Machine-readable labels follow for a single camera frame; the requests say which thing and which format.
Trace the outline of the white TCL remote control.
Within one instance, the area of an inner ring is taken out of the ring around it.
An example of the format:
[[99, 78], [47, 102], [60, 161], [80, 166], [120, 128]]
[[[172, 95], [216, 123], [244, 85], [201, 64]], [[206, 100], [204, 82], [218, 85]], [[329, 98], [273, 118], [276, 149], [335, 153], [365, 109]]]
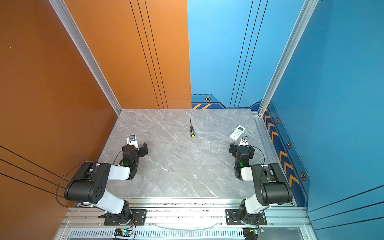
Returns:
[[239, 125], [230, 135], [230, 138], [234, 141], [237, 141], [238, 138], [244, 133], [246, 130], [245, 127]]

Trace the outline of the black yellow screwdriver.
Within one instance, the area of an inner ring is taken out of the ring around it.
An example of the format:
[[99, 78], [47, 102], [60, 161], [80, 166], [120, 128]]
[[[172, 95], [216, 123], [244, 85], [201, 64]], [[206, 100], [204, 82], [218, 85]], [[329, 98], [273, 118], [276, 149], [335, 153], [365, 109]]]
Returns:
[[194, 127], [192, 126], [192, 120], [191, 119], [190, 119], [190, 134], [191, 134], [192, 138], [195, 136], [195, 131], [194, 131]]

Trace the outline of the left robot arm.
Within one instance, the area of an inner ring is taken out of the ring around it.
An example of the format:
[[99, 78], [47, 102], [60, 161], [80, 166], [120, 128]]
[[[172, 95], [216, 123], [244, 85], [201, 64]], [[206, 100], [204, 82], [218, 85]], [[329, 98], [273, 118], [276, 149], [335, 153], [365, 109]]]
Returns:
[[109, 181], [132, 180], [138, 172], [139, 159], [149, 153], [148, 145], [137, 148], [131, 143], [122, 147], [123, 159], [118, 165], [84, 162], [67, 185], [67, 201], [89, 204], [104, 212], [98, 216], [104, 225], [135, 225], [136, 216], [127, 200], [116, 197], [107, 190]]

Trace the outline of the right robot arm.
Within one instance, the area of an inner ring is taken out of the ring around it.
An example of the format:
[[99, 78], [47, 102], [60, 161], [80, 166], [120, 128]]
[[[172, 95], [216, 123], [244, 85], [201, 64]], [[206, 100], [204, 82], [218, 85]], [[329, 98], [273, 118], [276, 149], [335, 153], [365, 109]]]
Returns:
[[292, 189], [279, 164], [250, 164], [256, 149], [247, 144], [230, 144], [229, 153], [235, 157], [236, 178], [253, 182], [255, 193], [242, 200], [238, 209], [226, 210], [228, 225], [266, 225], [266, 209], [293, 200]]

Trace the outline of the left green circuit board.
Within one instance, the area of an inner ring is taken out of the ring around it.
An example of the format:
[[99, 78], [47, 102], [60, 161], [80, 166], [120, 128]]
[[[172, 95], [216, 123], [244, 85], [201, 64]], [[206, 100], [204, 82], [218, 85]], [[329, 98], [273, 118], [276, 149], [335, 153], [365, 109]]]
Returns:
[[133, 229], [119, 229], [116, 228], [114, 231], [113, 239], [114, 240], [133, 240], [135, 236]]

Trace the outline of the green circuit board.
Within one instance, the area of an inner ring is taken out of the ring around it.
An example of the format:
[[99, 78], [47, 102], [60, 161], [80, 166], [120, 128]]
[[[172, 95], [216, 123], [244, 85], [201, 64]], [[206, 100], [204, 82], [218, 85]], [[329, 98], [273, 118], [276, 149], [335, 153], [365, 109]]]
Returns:
[[264, 231], [263, 228], [243, 228], [243, 236], [245, 240], [257, 240]]
[[114, 240], [133, 240], [135, 236], [133, 229], [119, 229], [116, 228], [114, 231], [113, 239]]

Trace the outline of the right green circuit board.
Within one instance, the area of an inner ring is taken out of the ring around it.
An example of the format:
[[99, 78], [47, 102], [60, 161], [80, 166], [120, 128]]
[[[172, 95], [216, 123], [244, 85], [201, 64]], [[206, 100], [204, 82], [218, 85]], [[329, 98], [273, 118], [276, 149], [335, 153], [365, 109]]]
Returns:
[[263, 228], [243, 228], [243, 236], [245, 240], [257, 240], [264, 231]]

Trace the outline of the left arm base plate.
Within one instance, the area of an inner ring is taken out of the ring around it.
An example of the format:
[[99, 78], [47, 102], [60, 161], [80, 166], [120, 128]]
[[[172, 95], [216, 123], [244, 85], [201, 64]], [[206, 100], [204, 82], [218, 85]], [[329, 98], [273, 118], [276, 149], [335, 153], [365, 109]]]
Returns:
[[147, 218], [146, 209], [129, 210], [127, 214], [105, 214], [105, 226], [143, 226]]

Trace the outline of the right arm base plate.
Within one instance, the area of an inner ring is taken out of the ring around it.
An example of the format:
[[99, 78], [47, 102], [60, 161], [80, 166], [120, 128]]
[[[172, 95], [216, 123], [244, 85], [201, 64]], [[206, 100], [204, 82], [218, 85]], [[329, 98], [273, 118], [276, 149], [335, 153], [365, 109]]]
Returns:
[[239, 209], [226, 209], [226, 223], [229, 226], [235, 225], [257, 225], [257, 226], [266, 226], [267, 218], [265, 213], [259, 214], [248, 214], [246, 211], [241, 211]]

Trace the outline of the aluminium rail frame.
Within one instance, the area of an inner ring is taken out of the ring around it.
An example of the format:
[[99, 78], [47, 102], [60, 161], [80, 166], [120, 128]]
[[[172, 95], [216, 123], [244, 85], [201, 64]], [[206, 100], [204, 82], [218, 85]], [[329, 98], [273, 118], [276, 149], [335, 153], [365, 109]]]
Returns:
[[263, 228], [258, 240], [314, 240], [315, 231], [304, 208], [288, 203], [265, 210], [266, 226], [226, 223], [226, 209], [238, 209], [239, 198], [132, 198], [131, 210], [146, 209], [143, 226], [105, 226], [95, 208], [72, 208], [56, 234], [57, 240], [114, 240], [116, 228], [133, 229], [133, 240], [244, 240], [243, 228]]

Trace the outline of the right aluminium corner post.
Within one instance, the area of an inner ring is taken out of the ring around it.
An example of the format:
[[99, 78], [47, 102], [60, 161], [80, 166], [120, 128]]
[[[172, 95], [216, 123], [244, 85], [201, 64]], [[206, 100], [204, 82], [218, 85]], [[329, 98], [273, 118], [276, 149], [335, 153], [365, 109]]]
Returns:
[[300, 14], [295, 22], [293, 30], [287, 41], [285, 49], [281, 55], [276, 70], [271, 78], [268, 88], [263, 97], [261, 106], [258, 110], [259, 117], [262, 117], [270, 104], [272, 97], [286, 71], [286, 68], [297, 48], [298, 43], [313, 15], [313, 12], [318, 4], [319, 0], [306, 0], [300, 11]]

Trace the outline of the aluminium corner post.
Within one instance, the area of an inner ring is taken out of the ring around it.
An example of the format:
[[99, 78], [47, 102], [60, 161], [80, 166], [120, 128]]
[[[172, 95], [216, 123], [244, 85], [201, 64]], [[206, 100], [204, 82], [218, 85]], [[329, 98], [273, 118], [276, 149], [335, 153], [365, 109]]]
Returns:
[[99, 84], [101, 90], [105, 94], [107, 100], [112, 106], [113, 110], [119, 116], [122, 112], [122, 107], [117, 100], [112, 88], [110, 87], [105, 75], [103, 74], [99, 64], [97, 63], [91, 49], [89, 48], [85, 38], [83, 37], [79, 27], [77, 26], [74, 18], [72, 17], [65, 1], [62, 0], [49, 0], [55, 13], [59, 17], [61, 23], [65, 27], [67, 33], [81, 54], [83, 60], [93, 74], [95, 80]]
[[295, 22], [293, 30], [287, 41], [285, 49], [281, 55], [276, 70], [271, 78], [268, 88], [263, 97], [261, 106], [258, 110], [259, 117], [262, 117], [270, 104], [272, 97], [286, 71], [286, 68], [297, 48], [298, 43], [313, 15], [313, 12], [318, 4], [319, 0], [306, 0], [300, 11], [300, 14]]

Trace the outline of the left aluminium corner post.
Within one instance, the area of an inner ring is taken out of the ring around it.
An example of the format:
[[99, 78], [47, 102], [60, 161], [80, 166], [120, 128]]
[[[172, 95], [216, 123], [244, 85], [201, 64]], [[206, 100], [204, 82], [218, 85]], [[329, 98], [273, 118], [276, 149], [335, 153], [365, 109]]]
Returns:
[[85, 38], [83, 37], [79, 27], [77, 26], [74, 18], [72, 17], [65, 1], [62, 0], [49, 0], [55, 13], [59, 17], [61, 23], [65, 27], [67, 33], [81, 54], [83, 60], [93, 74], [95, 80], [99, 84], [101, 90], [105, 94], [107, 100], [112, 106], [113, 110], [119, 116], [122, 112], [122, 107], [117, 100], [112, 88], [110, 87], [105, 75], [103, 74], [99, 64], [97, 63], [91, 49], [89, 48]]

